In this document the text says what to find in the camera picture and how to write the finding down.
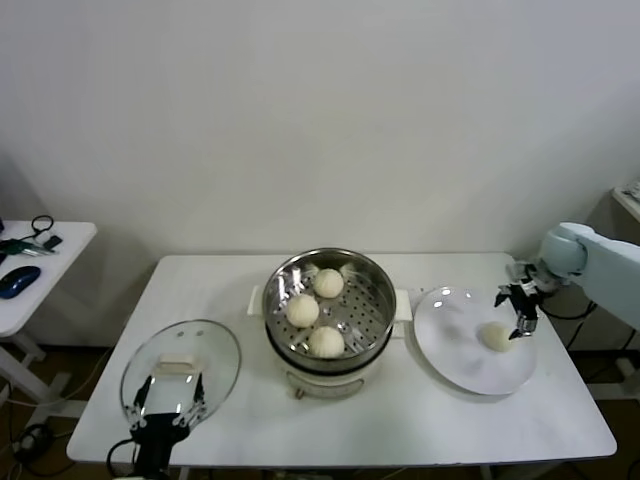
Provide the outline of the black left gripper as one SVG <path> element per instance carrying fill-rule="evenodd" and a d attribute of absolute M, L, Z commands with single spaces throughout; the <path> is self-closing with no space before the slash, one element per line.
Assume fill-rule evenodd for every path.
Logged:
<path fill-rule="evenodd" d="M 139 447 L 133 473 L 166 474 L 173 447 L 189 436 L 188 426 L 196 426 L 204 419 L 206 401 L 203 376 L 198 375 L 191 400 L 183 402 L 177 413 L 150 414 L 144 417 L 143 410 L 149 390 L 150 377 L 147 377 L 137 390 L 133 403 L 124 406 L 131 437 Z"/>

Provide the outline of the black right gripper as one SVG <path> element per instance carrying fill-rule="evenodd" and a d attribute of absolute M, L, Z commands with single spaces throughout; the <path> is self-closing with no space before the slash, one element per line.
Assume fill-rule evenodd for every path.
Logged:
<path fill-rule="evenodd" d="M 499 306 L 510 300 L 515 308 L 517 321 L 509 339 L 515 340 L 533 335 L 537 328 L 538 313 L 536 305 L 541 305 L 550 297 L 550 290 L 543 278 L 536 273 L 510 272 L 510 284 L 500 285 L 494 305 Z"/>

